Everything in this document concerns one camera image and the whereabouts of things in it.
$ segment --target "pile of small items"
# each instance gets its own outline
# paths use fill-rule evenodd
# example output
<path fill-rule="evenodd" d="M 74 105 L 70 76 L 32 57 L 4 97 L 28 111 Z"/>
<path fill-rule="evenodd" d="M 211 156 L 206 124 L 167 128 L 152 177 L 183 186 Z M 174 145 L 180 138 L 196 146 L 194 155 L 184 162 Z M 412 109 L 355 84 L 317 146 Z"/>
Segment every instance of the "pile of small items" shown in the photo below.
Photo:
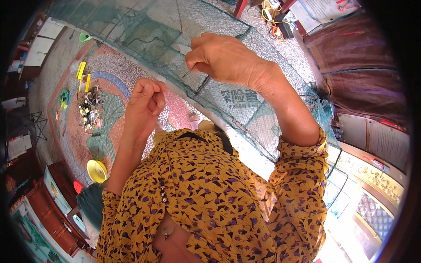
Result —
<path fill-rule="evenodd" d="M 99 85 L 91 88 L 84 97 L 79 99 L 79 112 L 81 115 L 80 125 L 87 130 L 94 130 L 101 128 L 101 107 L 103 104 L 102 97 L 100 95 L 101 90 Z"/>

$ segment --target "woman's left hand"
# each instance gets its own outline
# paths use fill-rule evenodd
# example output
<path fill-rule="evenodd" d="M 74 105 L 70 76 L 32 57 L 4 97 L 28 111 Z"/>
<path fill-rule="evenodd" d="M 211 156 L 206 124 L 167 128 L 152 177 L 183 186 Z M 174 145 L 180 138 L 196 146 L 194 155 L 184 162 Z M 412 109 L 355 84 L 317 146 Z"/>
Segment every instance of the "woman's left hand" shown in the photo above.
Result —
<path fill-rule="evenodd" d="M 165 107 L 167 91 L 164 82 L 145 78 L 137 81 L 126 109 L 122 141 L 146 143 Z"/>

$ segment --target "net cage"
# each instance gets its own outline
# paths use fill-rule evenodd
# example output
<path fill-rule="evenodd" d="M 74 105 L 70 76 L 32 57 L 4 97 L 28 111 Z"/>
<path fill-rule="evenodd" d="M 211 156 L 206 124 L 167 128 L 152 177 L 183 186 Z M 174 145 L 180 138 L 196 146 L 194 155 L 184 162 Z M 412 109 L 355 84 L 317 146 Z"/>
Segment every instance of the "net cage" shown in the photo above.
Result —
<path fill-rule="evenodd" d="M 216 82 L 204 73 L 188 73 L 185 54 L 191 50 L 193 37 L 204 32 L 234 36 L 257 55 L 282 68 L 325 131 L 329 144 L 340 148 L 320 98 L 286 59 L 252 26 L 209 3 L 201 0 L 56 0 L 47 14 L 85 31 L 163 76 L 275 162 L 279 157 L 276 147 L 281 130 L 273 108 L 247 87 Z"/>

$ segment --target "woman's right hand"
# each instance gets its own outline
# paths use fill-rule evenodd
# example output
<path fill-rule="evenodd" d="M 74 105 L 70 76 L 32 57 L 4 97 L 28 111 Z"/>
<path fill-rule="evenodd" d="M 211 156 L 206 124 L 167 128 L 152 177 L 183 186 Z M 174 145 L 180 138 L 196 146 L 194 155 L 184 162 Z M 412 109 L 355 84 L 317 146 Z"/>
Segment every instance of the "woman's right hand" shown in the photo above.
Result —
<path fill-rule="evenodd" d="M 193 73 L 204 72 L 215 81 L 239 84 L 260 92 L 279 66 L 264 60 L 231 36 L 203 33 L 194 37 L 192 51 L 186 54 L 187 67 Z"/>

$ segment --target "black strap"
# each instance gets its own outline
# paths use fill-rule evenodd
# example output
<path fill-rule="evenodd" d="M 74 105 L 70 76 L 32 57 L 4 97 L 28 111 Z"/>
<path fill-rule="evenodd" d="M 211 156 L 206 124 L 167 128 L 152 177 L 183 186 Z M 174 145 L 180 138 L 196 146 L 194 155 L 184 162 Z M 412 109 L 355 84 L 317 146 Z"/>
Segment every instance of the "black strap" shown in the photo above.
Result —
<path fill-rule="evenodd" d="M 224 131 L 215 125 L 215 130 L 219 132 L 218 137 L 221 138 L 222 140 L 222 146 L 224 147 L 224 151 L 226 151 L 227 153 L 229 153 L 230 155 L 234 155 L 234 151 L 232 150 L 232 145 L 228 139 L 228 136 L 224 133 Z M 197 140 L 200 141 L 204 141 L 207 143 L 207 141 L 205 139 L 203 139 L 202 137 L 198 136 L 195 133 L 183 133 L 180 137 L 178 137 L 176 140 L 180 139 L 180 138 L 195 138 Z"/>

